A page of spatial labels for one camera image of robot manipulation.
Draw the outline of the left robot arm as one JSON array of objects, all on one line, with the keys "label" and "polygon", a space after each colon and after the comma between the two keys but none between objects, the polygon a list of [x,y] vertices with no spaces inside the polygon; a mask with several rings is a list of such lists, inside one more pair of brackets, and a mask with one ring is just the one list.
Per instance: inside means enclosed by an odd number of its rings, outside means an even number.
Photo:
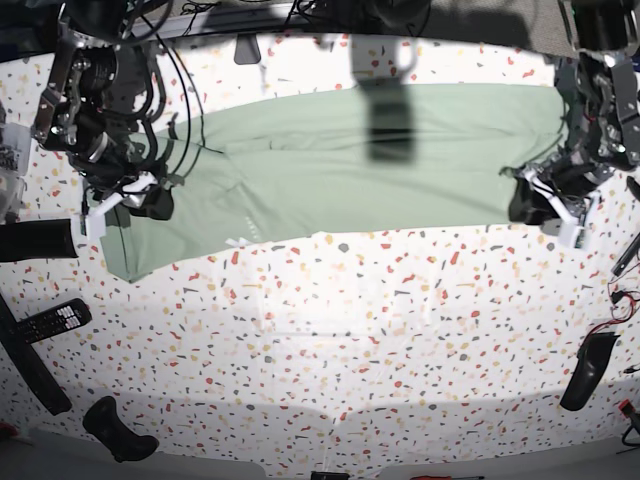
[{"label": "left robot arm", "polygon": [[632,51],[639,45],[635,1],[562,1],[567,39],[577,53],[566,142],[543,161],[501,173],[516,180],[510,221],[556,220],[563,244],[582,248],[599,187],[616,171],[639,166],[639,85]]}]

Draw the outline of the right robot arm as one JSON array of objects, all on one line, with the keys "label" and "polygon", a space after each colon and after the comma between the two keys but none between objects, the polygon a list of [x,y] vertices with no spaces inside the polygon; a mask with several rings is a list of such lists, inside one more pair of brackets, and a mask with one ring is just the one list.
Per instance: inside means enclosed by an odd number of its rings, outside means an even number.
[{"label": "right robot arm", "polygon": [[[135,217],[171,219],[173,189],[182,184],[187,156],[169,163],[173,147],[162,147],[152,107],[167,103],[153,84],[147,42],[159,41],[170,1],[64,1],[58,16],[58,41],[49,79],[31,127],[47,151],[64,152],[84,180],[80,231],[104,235],[110,212],[125,209]],[[139,68],[144,101],[138,109],[111,108],[108,91],[126,70],[118,58],[130,51]]]}]

